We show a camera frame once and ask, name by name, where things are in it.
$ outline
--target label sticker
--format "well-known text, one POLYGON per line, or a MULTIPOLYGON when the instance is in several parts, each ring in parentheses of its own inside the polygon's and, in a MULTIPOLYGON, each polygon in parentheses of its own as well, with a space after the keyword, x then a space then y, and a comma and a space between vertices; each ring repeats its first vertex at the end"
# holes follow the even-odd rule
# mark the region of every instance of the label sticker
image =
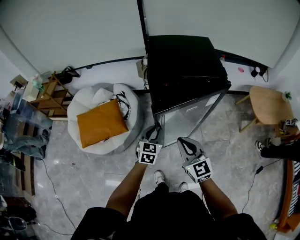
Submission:
POLYGON ((189 112, 189 111, 192 111, 192 110, 196 109, 197 107, 198 107, 198 106, 195 106, 195 107, 192 107, 192 108, 190 108, 190 109, 187 109, 187 110, 186 110, 186 113, 189 112))
POLYGON ((208 100, 208 102, 207 102, 207 104, 206 104, 205 106, 207 107, 207 106, 209 106, 209 105, 214 104, 214 103, 216 102, 217 98, 218 98, 220 95, 221 95, 221 93, 212 96, 212 97, 208 100))

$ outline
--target gray tile floor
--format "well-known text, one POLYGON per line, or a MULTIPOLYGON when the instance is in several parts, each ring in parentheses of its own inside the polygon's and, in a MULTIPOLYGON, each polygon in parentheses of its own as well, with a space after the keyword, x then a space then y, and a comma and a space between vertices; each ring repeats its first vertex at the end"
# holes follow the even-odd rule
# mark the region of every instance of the gray tile floor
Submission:
MULTIPOLYGON (((235 102, 243 96, 226 95, 206 121, 191 136, 204 146, 211 159, 213 180, 228 195, 238 212, 248 199, 248 190, 254 172, 260 165, 272 162, 261 158, 254 149, 255 140, 263 140, 272 133, 268 126, 253 126, 244 133, 239 128, 253 119, 251 104, 247 100, 239 106, 235 102)), ((149 94, 140 97, 145 109, 143 128, 153 125, 149 94)), ((54 122, 46 151, 45 163, 55 185, 57 196, 77 226, 90 207, 105 206, 109 195, 122 181, 135 163, 135 145, 138 139, 123 153, 112 156, 87 154, 78 149, 68 134, 66 122, 54 122)), ((200 188, 181 168, 182 159, 176 144, 163 148, 157 163, 149 166, 141 184, 141 197, 155 188, 153 173, 161 169, 167 178, 170 191, 176 191, 182 181, 189 183, 193 191, 201 194, 200 188)), ((36 196, 32 204, 38 221, 61 233, 73 233, 61 204, 55 198, 52 185, 45 173, 43 162, 35 162, 36 196)), ((269 230, 281 196, 283 162, 265 168, 255 177, 250 200, 245 212, 250 214, 267 239, 275 232, 269 230)), ((47 227, 34 226, 41 239, 70 239, 57 235, 47 227)))

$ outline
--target white sneaker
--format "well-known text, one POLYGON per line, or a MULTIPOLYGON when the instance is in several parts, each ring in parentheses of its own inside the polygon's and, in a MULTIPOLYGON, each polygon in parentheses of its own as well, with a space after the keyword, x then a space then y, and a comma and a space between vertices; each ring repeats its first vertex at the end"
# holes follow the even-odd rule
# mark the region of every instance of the white sneaker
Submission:
POLYGON ((188 184, 186 182, 182 182, 179 186, 178 192, 183 193, 188 190, 188 184))
POLYGON ((261 151, 263 150, 263 148, 265 148, 266 146, 263 145, 260 141, 256 141, 255 142, 255 148, 257 150, 257 152, 260 154, 261 151))
POLYGON ((162 171, 160 170, 155 171, 154 181, 156 183, 156 186, 158 186, 161 182, 165 182, 165 176, 162 171))

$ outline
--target black cord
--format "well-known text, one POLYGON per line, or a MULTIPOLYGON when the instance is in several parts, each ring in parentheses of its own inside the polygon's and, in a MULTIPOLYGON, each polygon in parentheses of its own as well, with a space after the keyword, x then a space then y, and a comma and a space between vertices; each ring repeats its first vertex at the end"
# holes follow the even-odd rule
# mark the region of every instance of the black cord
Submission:
POLYGON ((267 83, 269 81, 269 72, 268 72, 268 69, 267 69, 267 76, 268 76, 268 80, 265 80, 264 77, 262 76, 262 79, 267 83))
POLYGON ((44 160, 43 160, 43 159, 42 159, 42 161, 43 161, 43 163, 44 163, 44 165, 45 165, 46 174, 47 174, 47 176, 48 176, 49 180, 50 180, 50 181, 51 181, 51 183, 52 183, 53 190, 54 190, 54 193, 55 193, 55 197, 56 197, 56 198, 57 198, 57 200, 58 200, 58 201, 61 203, 61 205, 62 205, 62 208, 63 208, 63 210, 64 210, 64 212, 65 212, 65 214, 66 214, 67 218, 69 219, 70 223, 73 225, 74 229, 76 229, 76 228, 75 228, 75 225, 73 224, 73 222, 71 221, 71 219, 70 219, 70 218, 69 218, 69 216, 67 215, 67 212, 66 212, 66 210, 65 210, 65 207, 64 207, 64 205, 62 204, 61 200, 58 198, 58 196, 57 196, 57 194, 56 194, 56 191, 55 191, 55 188, 54 188, 54 184, 53 184, 53 182, 52 182, 51 178, 50 178, 50 177, 49 177, 49 175, 48 175, 48 171, 47 171, 46 164, 45 164, 45 162, 44 162, 44 160))
POLYGON ((272 163, 270 163, 270 164, 268 164, 268 165, 266 165, 266 166, 263 166, 263 168, 265 168, 265 167, 267 167, 267 166, 270 166, 270 165, 272 165, 273 163, 276 163, 276 162, 278 162, 278 161, 280 161, 280 160, 282 160, 282 158, 281 158, 281 159, 278 159, 278 160, 276 160, 276 161, 274 161, 274 162, 272 162, 272 163))
POLYGON ((249 202, 249 199, 250 199, 250 191, 251 191, 251 188, 253 187, 254 180, 255 180, 255 176, 256 176, 257 174, 259 174, 265 167, 270 166, 270 165, 272 165, 272 164, 274 164, 274 163, 276 163, 276 162, 278 162, 278 161, 280 161, 280 160, 282 160, 282 158, 279 159, 279 160, 276 160, 276 161, 274 161, 274 162, 272 162, 272 163, 270 163, 270 164, 268 164, 268 165, 266 165, 266 166, 260 166, 260 167, 256 170, 256 173, 254 174, 254 177, 253 177, 253 182, 252 182, 251 187, 250 187, 250 189, 249 189, 249 191, 248 191, 248 200, 247 200, 245 206, 243 207, 242 213, 244 212, 244 209, 245 209, 245 207, 247 206, 247 204, 248 204, 248 202, 249 202))
POLYGON ((44 224, 44 223, 37 223, 37 224, 38 224, 38 225, 45 225, 45 226, 47 226, 51 231, 53 231, 53 232, 55 232, 55 233, 57 233, 57 234, 60 234, 60 235, 66 235, 66 236, 72 236, 72 234, 63 234, 63 233, 57 232, 57 231, 51 229, 47 224, 44 224))
POLYGON ((250 199, 250 191, 251 191, 251 188, 252 188, 252 186, 253 186, 253 184, 254 184, 254 180, 255 180, 255 176, 256 176, 256 175, 257 175, 257 173, 254 174, 253 182, 252 182, 251 187, 250 187, 250 189, 249 189, 249 191, 248 191, 248 200, 247 200, 245 206, 243 207, 242 213, 243 213, 245 207, 247 206, 247 204, 248 204, 248 202, 249 202, 249 199, 250 199))

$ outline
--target glass panel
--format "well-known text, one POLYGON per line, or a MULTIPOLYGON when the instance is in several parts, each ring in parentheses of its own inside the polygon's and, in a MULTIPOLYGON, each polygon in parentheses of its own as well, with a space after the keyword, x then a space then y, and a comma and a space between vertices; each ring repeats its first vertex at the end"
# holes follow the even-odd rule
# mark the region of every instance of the glass panel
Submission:
POLYGON ((164 129, 164 146, 177 142, 179 137, 188 137, 212 107, 220 94, 162 114, 159 123, 164 129))

